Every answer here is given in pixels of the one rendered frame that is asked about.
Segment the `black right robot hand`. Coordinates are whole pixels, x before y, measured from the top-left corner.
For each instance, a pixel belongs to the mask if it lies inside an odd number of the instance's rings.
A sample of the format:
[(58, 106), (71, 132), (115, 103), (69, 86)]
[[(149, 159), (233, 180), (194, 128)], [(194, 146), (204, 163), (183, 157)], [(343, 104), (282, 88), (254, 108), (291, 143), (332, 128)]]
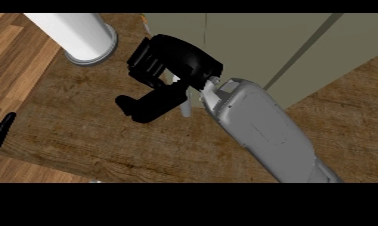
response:
[(188, 101), (186, 91), (201, 91), (223, 64), (191, 43), (164, 34), (143, 38), (127, 61), (129, 75), (152, 91), (139, 99), (120, 95), (115, 103), (139, 123), (152, 122)]

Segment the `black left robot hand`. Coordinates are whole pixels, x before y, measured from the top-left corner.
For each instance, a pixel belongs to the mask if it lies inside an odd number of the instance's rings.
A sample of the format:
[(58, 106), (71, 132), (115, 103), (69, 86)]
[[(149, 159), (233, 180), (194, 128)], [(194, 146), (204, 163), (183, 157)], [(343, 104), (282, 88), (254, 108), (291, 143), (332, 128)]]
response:
[(6, 135), (12, 126), (12, 123), (16, 118), (16, 113), (9, 112), (7, 115), (5, 116), (3, 120), (0, 121), (0, 146), (3, 145)]

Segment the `olive cabinet door with handle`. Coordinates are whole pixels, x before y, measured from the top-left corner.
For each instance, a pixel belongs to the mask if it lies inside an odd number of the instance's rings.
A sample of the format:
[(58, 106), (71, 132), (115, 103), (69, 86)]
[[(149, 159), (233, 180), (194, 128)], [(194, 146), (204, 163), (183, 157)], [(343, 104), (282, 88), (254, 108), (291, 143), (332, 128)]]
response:
[(148, 13), (145, 27), (196, 45), (289, 108), (326, 84), (328, 60), (312, 54), (343, 15)]

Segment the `white cylindrical bottle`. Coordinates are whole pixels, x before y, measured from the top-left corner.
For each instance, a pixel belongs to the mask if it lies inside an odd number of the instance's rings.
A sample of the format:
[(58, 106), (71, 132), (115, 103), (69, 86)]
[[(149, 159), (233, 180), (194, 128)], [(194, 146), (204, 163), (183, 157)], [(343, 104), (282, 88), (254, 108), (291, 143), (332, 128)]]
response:
[(78, 66), (102, 63), (117, 49), (118, 35), (98, 13), (25, 13)]

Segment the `olive cabinet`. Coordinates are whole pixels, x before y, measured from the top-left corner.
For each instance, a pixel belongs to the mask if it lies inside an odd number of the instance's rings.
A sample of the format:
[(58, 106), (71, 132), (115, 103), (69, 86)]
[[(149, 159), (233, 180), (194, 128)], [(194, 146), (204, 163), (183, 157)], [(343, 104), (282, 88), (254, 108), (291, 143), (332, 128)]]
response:
[(378, 13), (332, 13), (264, 86), (284, 109), (378, 56)]

